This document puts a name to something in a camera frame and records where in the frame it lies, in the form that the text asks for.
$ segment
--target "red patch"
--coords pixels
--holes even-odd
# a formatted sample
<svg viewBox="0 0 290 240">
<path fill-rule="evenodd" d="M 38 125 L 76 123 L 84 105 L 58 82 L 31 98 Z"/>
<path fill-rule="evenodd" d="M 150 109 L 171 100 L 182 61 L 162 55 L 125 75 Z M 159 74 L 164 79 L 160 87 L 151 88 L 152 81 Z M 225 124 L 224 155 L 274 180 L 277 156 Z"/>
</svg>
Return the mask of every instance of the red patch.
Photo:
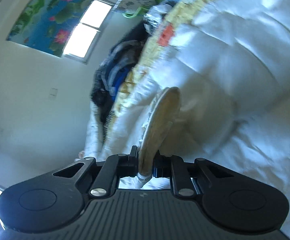
<svg viewBox="0 0 290 240">
<path fill-rule="evenodd" d="M 173 28 L 172 24 L 169 24 L 169 25 L 167 25 L 167 27 L 165 28 L 165 30 L 160 35 L 157 43 L 160 46 L 166 47 L 168 45 L 168 43 L 169 43 L 169 40 L 173 36 L 174 36 L 174 28 Z"/>
</svg>

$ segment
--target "bed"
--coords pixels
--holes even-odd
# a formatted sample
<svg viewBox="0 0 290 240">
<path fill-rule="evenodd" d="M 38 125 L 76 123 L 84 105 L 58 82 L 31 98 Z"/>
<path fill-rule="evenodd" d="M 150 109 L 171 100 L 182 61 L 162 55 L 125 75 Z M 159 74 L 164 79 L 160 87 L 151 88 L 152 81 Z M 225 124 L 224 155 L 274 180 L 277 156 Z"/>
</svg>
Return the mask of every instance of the bed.
<svg viewBox="0 0 290 240">
<path fill-rule="evenodd" d="M 190 3 L 188 0 L 182 0 L 166 16 L 165 22 L 170 22 L 175 29 L 181 24 L 189 24 L 209 1 L 213 0 L 193 0 Z M 105 160 L 111 154 L 126 152 L 128 147 L 134 144 L 135 138 L 139 137 L 141 132 L 126 125 L 125 130 L 135 134 L 135 136 L 122 145 L 119 141 L 127 135 L 120 134 L 117 137 L 115 132 L 122 124 L 127 123 L 125 113 L 138 111 L 135 102 L 141 101 L 146 92 L 150 93 L 156 89 L 156 84 L 147 82 L 146 89 L 143 90 L 143 94 L 140 94 L 138 87 L 139 84 L 148 81 L 149 73 L 165 49 L 157 44 L 158 38 L 159 30 L 147 41 L 139 63 L 121 85 L 113 107 L 114 117 L 104 145 L 100 143 L 102 130 L 97 110 L 91 104 L 91 119 L 88 126 L 85 156 L 94 156 L 99 161 Z M 128 122 L 133 123 L 137 120 L 128 120 Z M 140 122 L 133 126 L 143 127 L 142 125 Z M 169 138 L 170 143 L 173 141 L 173 136 L 174 138 L 178 136 L 179 130 L 175 129 L 175 131 Z M 196 157 L 207 158 L 278 188 L 290 201 L 290 93 L 267 112 L 253 115 L 238 122 L 237 128 L 226 143 L 212 153 L 200 152 L 200 155 L 197 156 L 195 149 L 187 147 L 189 140 L 184 138 L 184 144 L 179 146 L 179 150 L 186 149 L 188 153 L 191 153 L 182 156 L 186 161 L 193 161 Z M 168 181 L 163 179 L 156 182 L 152 181 L 146 185 L 148 189 L 167 186 Z M 290 237 L 290 213 L 282 230 Z"/>
</svg>

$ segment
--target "yellow fabric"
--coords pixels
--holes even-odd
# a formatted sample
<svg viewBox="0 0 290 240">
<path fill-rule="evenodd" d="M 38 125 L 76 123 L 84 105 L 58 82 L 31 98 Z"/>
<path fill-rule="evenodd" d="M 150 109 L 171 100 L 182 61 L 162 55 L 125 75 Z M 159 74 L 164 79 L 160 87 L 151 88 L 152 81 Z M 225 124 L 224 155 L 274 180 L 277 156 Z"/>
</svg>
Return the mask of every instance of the yellow fabric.
<svg viewBox="0 0 290 240">
<path fill-rule="evenodd" d="M 191 4 L 185 4 L 182 0 L 165 17 L 165 22 L 170 22 L 174 28 L 177 28 L 182 23 L 189 24 L 201 8 L 210 1 L 213 0 L 195 0 Z M 116 117 L 120 116 L 121 109 L 129 107 L 130 101 L 128 97 L 133 92 L 135 84 L 139 83 L 144 75 L 150 71 L 153 62 L 159 57 L 160 52 L 163 50 L 163 47 L 157 44 L 158 38 L 159 32 L 156 31 L 146 42 L 138 64 L 128 74 L 125 82 L 120 86 L 113 106 L 115 117 L 112 123 L 115 122 Z"/>
</svg>

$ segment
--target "white fabric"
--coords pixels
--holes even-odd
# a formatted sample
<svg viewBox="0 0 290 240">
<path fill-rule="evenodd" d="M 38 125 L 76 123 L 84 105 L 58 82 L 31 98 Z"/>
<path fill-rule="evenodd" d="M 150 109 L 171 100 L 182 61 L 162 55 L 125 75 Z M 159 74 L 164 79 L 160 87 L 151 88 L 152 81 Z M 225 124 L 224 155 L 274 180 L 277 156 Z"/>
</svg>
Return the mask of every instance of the white fabric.
<svg viewBox="0 0 290 240">
<path fill-rule="evenodd" d="M 170 44 L 130 95 L 97 160 L 129 152 L 155 94 L 177 86 L 181 112 L 161 153 L 209 159 L 278 188 L 290 202 L 290 0 L 217 0 Z M 145 187 L 157 185 L 169 180 Z M 290 237 L 290 212 L 282 231 Z"/>
</svg>

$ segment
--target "metal screw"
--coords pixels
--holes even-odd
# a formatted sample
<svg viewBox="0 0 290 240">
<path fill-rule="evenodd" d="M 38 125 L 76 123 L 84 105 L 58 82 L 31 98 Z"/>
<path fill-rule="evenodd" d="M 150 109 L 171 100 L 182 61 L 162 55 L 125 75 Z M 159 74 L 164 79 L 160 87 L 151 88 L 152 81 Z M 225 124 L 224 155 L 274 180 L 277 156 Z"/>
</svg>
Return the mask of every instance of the metal screw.
<svg viewBox="0 0 290 240">
<path fill-rule="evenodd" d="M 194 195 L 194 191 L 190 188 L 182 188 L 178 191 L 178 194 L 180 194 L 183 197 L 190 197 Z"/>
<path fill-rule="evenodd" d="M 102 197 L 107 193 L 107 191 L 103 188 L 94 188 L 90 191 L 90 193 L 95 197 Z"/>
</svg>

